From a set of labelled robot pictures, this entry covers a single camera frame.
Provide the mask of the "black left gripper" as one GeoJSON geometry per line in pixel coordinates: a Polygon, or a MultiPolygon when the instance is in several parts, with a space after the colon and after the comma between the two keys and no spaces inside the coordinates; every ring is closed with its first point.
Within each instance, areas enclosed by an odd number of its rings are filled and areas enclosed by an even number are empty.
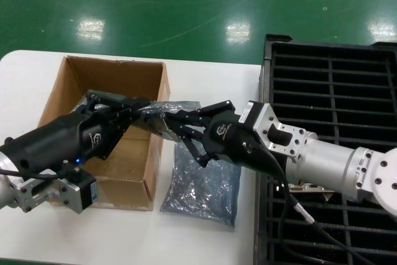
{"type": "Polygon", "coordinates": [[[1,161],[11,171],[39,174],[61,171],[63,162],[79,166],[91,158],[105,160],[129,126],[149,105],[146,97],[127,97],[90,90],[85,113],[60,116],[1,146],[1,161]]]}

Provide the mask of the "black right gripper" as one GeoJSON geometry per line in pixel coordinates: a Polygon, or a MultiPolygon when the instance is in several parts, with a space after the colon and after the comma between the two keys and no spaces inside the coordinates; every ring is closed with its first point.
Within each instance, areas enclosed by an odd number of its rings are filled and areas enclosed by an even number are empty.
{"type": "Polygon", "coordinates": [[[234,111],[231,101],[223,101],[192,111],[166,112],[166,124],[172,126],[172,131],[203,168],[212,159],[222,159],[260,173],[276,172],[276,159],[252,130],[238,122],[239,115],[234,111]]]}

